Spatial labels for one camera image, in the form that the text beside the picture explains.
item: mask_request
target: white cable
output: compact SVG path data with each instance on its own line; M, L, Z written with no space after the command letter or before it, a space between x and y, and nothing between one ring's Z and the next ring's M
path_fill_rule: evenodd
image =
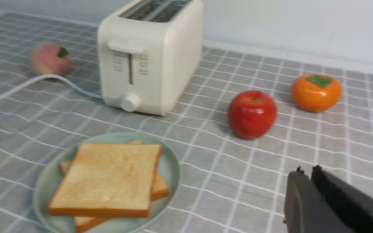
M84 94L86 96L97 98L97 99L103 99L101 95L85 91L85 90L81 89L80 87L78 87L76 84L74 84L71 81L69 81L67 78L64 78L64 77L59 76L59 75L40 75L40 76L31 78L30 80L22 83L21 85L12 88L11 90L7 91L4 94L1 94L0 95L0 99L6 98L6 97L8 97L8 96L10 96L10 95L12 95L14 93L16 93L17 91L19 91L19 90L21 90L23 88L26 88L27 86L29 86L29 85L37 82L37 81L46 79L46 78L55 78L55 79L61 80L61 81L65 82L66 84L70 85L73 89L77 90L78 92L80 92L80 93L82 93L82 94Z

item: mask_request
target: orange persimmon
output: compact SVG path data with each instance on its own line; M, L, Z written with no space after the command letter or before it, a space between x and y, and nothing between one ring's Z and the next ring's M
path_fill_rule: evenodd
M322 112L333 107L342 96L343 87L334 77L307 74L297 78L291 89L294 104L308 112Z

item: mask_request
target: toaster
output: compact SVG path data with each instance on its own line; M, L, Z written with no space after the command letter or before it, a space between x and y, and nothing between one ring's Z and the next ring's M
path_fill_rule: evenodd
M106 105L166 115L201 59L201 0L134 0L104 18L97 31Z

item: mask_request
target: bread slice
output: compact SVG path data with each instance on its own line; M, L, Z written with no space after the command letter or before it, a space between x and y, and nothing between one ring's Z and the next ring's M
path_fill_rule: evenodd
M51 199L53 216L148 218L160 144L81 143Z
M132 141L129 144L143 144L142 141L136 140ZM71 163L73 161L64 161L60 163L60 171L62 175L66 175ZM152 185L152 194L151 202L159 200L163 197L166 197L169 194L169 187L167 186L165 180L162 178L159 172L156 172L153 185ZM102 223L107 222L110 218L95 218L95 217L74 217L74 224L76 226L77 233L86 232Z

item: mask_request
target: persimmon calyx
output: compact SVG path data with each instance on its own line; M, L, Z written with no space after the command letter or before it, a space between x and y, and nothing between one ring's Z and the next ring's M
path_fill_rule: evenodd
M58 51L57 56L59 58L62 58L62 57L67 56L67 55L68 55L67 49L65 49L64 47L60 47L60 50Z
M327 87L333 81L333 78L323 77L321 75L312 75L305 79L321 88Z

